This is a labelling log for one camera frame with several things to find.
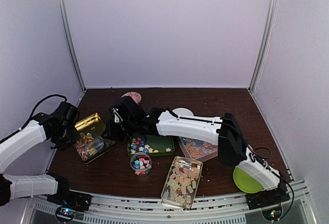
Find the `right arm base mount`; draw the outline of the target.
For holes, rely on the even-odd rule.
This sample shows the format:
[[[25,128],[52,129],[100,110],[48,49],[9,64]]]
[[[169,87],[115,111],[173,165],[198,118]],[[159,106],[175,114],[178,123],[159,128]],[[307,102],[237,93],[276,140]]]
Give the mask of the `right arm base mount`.
[[[260,209],[266,221],[280,221],[284,216],[282,203],[290,200],[287,190],[274,189],[246,195],[249,210]]]

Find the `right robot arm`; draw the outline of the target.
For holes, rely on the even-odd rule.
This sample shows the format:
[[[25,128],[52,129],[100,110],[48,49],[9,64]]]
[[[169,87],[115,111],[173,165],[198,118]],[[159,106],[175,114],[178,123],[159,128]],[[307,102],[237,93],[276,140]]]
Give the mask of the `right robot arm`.
[[[276,203],[290,189],[282,174],[252,149],[230,113],[223,117],[198,117],[180,115],[169,108],[152,107],[144,111],[129,96],[120,98],[109,112],[111,117],[103,132],[107,139],[122,141],[140,133],[208,142],[218,147],[222,165],[237,167],[262,185],[266,203]]]

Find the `pink tin of star candies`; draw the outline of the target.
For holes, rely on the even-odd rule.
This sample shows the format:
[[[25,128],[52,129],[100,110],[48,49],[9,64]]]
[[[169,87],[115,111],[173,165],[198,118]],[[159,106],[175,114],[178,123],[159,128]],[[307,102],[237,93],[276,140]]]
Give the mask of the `pink tin of star candies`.
[[[184,156],[189,159],[205,162],[217,156],[217,145],[208,142],[180,137],[178,144]]]

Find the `green tray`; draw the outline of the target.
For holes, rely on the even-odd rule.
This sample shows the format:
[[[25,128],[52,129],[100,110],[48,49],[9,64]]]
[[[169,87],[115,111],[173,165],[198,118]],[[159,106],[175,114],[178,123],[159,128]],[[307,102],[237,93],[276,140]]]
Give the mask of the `green tray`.
[[[170,136],[152,136],[135,133],[127,143],[127,153],[129,157],[136,153],[146,153],[150,157],[171,156],[175,153],[174,140]]]

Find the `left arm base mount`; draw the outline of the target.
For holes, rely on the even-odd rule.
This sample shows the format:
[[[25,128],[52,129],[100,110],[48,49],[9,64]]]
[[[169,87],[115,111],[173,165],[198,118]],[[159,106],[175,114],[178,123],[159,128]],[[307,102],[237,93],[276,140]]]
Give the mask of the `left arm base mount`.
[[[58,205],[55,218],[61,223],[72,221],[78,213],[89,210],[92,196],[69,190],[66,194],[46,195],[47,201]]]

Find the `clear plastic jar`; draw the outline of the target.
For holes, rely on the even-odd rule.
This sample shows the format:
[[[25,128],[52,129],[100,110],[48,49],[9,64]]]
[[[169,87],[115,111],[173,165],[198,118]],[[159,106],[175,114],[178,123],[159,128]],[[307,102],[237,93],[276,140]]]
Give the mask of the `clear plastic jar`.
[[[147,176],[152,169],[151,157],[146,153],[136,153],[130,158],[130,166],[136,176]]]

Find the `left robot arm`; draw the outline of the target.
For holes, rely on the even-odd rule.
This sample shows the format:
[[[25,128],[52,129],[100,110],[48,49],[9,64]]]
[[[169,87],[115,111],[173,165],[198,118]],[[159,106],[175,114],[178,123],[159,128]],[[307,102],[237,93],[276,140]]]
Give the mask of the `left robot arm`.
[[[80,137],[75,128],[78,116],[78,109],[63,101],[52,114],[33,115],[23,127],[1,140],[2,206],[14,199],[39,195],[49,195],[64,206],[74,201],[68,180],[57,174],[14,176],[5,174],[5,170],[28,150],[47,140],[59,151],[74,145]]]

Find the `cream tin of popsicle candies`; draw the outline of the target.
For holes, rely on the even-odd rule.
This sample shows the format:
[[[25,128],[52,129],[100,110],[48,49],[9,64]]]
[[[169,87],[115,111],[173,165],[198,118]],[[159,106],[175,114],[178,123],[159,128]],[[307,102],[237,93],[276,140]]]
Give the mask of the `cream tin of popsicle candies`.
[[[177,208],[190,209],[197,193],[202,169],[202,162],[176,156],[161,193],[162,202]]]

